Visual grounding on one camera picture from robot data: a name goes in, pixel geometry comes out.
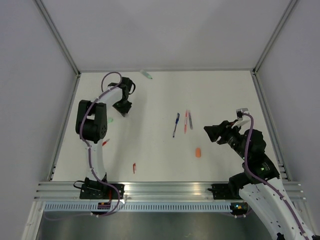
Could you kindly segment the purple grey marker pen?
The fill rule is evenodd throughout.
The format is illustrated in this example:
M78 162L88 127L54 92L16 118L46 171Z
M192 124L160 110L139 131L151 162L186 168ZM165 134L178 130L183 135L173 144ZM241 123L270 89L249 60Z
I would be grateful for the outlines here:
M188 120L189 120L189 127L191 130L193 130L193 122L192 122L192 116L190 111L188 111Z

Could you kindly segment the orange highlighter cap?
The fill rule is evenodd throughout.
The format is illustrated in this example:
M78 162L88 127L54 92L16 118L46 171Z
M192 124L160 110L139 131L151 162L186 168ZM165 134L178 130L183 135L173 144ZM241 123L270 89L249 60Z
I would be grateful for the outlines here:
M197 147L195 149L195 157L196 158L200 158L202 156L202 152L201 152L201 149L199 147Z

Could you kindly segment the blue gel pen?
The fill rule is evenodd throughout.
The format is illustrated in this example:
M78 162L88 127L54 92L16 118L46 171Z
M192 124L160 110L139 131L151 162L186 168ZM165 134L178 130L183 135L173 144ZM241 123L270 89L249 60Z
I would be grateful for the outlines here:
M177 125L178 125L178 123L179 123L179 119L180 119L180 113L178 112L177 115L176 115L176 119L175 119L175 124L174 124L173 133L172 133L172 138L175 138L176 130L177 130Z

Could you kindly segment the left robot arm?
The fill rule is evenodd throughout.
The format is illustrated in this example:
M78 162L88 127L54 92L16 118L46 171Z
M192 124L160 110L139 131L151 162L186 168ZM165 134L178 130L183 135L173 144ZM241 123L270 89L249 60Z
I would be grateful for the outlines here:
M95 100L81 100L78 104L75 132L85 143L88 158L87 175L79 181L81 186L74 186L80 190L82 200L123 199L124 185L108 183L103 145L108 130L108 108L114 108L125 117L132 107L129 96L135 89L130 78L121 76L119 83L110 83Z

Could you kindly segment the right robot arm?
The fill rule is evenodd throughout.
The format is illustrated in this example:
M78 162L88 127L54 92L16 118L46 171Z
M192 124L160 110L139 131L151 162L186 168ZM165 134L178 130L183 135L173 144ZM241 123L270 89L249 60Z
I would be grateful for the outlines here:
M242 159L243 172L229 178L228 194L244 200L274 240L318 240L290 200L280 173L265 153L263 133L250 127L240 133L237 120L205 126L209 139L227 144Z

